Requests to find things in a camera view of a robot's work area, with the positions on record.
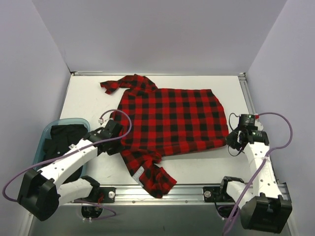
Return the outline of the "red black plaid shirt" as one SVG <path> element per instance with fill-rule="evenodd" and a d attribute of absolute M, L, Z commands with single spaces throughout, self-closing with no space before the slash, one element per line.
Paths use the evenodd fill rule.
<path fill-rule="evenodd" d="M 165 156 L 201 152 L 226 144 L 223 105 L 210 89 L 158 88 L 149 78 L 127 75 L 101 82 L 107 94 L 124 89 L 111 118 L 123 126 L 122 159 L 147 192 L 176 184 L 159 166 Z"/>

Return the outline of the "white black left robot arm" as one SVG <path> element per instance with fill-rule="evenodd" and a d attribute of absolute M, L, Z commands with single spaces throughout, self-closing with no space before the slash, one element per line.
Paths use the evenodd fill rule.
<path fill-rule="evenodd" d="M 120 152 L 122 145 L 119 135 L 123 127 L 110 119 L 105 126 L 87 133 L 80 141 L 70 146 L 60 160 L 39 169 L 25 172 L 17 202 L 38 220 L 50 218 L 58 207 L 71 202 L 91 204 L 85 214 L 89 220 L 101 214 L 100 201 L 107 197 L 100 183 L 90 176 L 77 180 L 66 180 L 87 162 L 102 153 L 113 155 Z"/>

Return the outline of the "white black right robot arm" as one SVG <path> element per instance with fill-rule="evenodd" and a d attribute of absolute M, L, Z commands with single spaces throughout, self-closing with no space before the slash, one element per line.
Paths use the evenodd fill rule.
<path fill-rule="evenodd" d="M 266 132 L 254 123 L 240 123 L 226 138 L 233 148 L 244 149 L 252 177 L 248 183 L 236 177 L 224 177 L 219 197 L 234 201 L 234 207 L 223 227 L 222 235 L 232 229 L 236 216 L 240 216 L 244 229 L 282 232 L 291 212 L 292 203 L 281 193 L 270 160 L 269 140 Z"/>

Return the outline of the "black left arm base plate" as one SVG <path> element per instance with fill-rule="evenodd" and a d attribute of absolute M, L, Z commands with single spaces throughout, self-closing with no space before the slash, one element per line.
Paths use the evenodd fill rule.
<path fill-rule="evenodd" d="M 114 203 L 116 196 L 116 188 L 115 187 L 99 187 L 98 189 L 93 189 L 88 197 L 79 198 L 74 200 L 77 201 L 85 201 L 92 203 Z"/>

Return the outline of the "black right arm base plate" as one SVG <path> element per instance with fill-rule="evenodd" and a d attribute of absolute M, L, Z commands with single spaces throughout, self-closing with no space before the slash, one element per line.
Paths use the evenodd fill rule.
<path fill-rule="evenodd" d="M 227 194 L 221 193 L 218 186 L 204 186 L 203 198 L 206 203 L 233 203 L 234 200 Z"/>

